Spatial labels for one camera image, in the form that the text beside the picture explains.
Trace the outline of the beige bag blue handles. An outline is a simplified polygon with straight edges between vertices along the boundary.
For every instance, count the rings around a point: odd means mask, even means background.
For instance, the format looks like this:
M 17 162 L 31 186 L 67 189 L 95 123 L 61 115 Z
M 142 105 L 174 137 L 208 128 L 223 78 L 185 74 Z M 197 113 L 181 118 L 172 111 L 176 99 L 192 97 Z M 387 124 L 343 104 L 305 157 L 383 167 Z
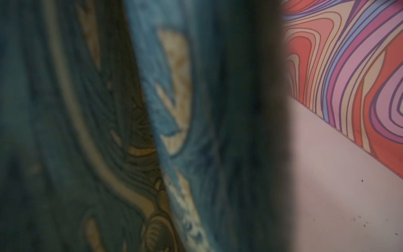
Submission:
M 1 251 L 292 251 L 281 15 L 1 1 Z

